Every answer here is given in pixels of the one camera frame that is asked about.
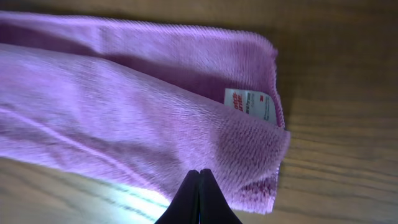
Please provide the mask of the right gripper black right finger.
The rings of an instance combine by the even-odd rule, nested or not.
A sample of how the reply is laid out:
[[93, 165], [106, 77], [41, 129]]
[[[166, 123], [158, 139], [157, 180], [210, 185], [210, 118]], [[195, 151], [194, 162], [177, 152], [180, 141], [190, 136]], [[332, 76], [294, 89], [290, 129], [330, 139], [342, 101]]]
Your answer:
[[203, 169], [200, 175], [200, 223], [242, 224], [230, 209], [211, 170]]

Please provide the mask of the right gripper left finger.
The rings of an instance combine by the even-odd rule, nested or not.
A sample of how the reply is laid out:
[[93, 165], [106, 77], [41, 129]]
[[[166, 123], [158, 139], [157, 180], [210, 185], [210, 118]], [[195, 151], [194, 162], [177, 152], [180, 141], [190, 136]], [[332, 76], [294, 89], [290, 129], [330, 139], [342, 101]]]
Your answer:
[[199, 180], [199, 172], [190, 170], [155, 224], [199, 224]]

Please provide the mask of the purple microfiber cloth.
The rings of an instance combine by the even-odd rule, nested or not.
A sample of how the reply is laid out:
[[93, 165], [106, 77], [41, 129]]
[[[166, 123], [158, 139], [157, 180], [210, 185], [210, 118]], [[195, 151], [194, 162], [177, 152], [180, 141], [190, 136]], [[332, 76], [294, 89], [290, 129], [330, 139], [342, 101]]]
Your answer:
[[210, 169], [272, 211], [290, 134], [277, 51], [244, 31], [1, 13], [1, 155], [173, 198]]

